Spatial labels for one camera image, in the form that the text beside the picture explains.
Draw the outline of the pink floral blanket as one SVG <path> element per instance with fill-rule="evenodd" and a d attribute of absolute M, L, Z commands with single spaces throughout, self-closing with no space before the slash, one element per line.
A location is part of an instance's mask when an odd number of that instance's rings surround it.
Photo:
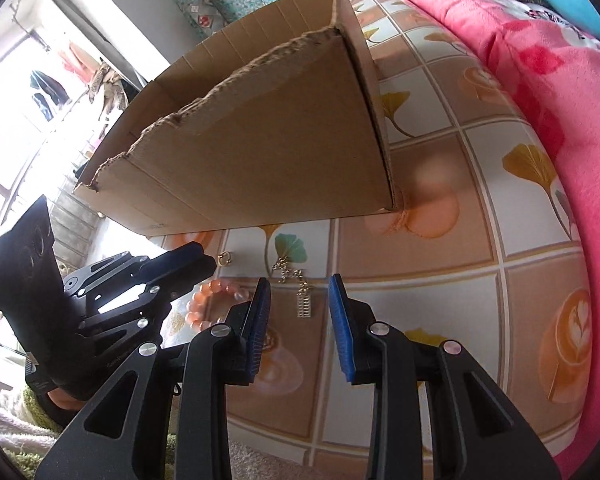
<path fill-rule="evenodd" d="M 565 185 L 593 292 L 593 363 L 565 477 L 600 479 L 600 46 L 512 0 L 410 0 L 464 41 L 535 128 Z"/>

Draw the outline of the brown cardboard box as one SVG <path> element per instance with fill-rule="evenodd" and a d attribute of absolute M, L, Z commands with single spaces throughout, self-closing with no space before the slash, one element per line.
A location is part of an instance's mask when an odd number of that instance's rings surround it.
<path fill-rule="evenodd" d="M 148 237 L 393 209 L 350 0 L 278 0 L 198 44 L 131 102 L 74 192 Z"/>

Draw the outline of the patterned rolled cushion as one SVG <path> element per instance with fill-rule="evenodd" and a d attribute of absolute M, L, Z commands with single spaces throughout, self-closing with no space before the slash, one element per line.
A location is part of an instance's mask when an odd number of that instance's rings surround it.
<path fill-rule="evenodd" d="M 195 0 L 188 6 L 188 10 L 204 38 L 214 35 L 228 24 L 218 6 L 218 0 Z"/>

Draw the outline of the ginkgo pattern bed sheet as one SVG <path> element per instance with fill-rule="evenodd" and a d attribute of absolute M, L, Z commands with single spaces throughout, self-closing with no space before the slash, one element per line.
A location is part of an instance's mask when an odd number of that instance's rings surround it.
<path fill-rule="evenodd" d="M 227 393 L 238 443 L 325 474 L 366 471 L 373 390 L 346 382 L 332 343 L 327 280 L 425 344 L 456 339 L 498 382 L 552 453 L 577 433 L 593 322 L 584 257 L 562 182 L 498 81 L 406 0 L 353 0 L 378 78 L 393 177 L 390 214 L 204 233 L 233 263 L 174 304 L 175 346 L 219 321 L 278 257 L 302 269 L 274 283 L 260 373 Z"/>

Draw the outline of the gold rectangular pendant earring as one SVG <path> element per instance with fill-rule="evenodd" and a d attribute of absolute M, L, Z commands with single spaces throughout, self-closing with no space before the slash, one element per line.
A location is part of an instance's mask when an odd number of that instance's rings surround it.
<path fill-rule="evenodd" d="M 297 285 L 296 305 L 297 318 L 312 316 L 311 286 L 302 269 L 295 268 L 287 256 L 278 257 L 272 266 L 272 273 L 277 276 L 279 284 Z"/>

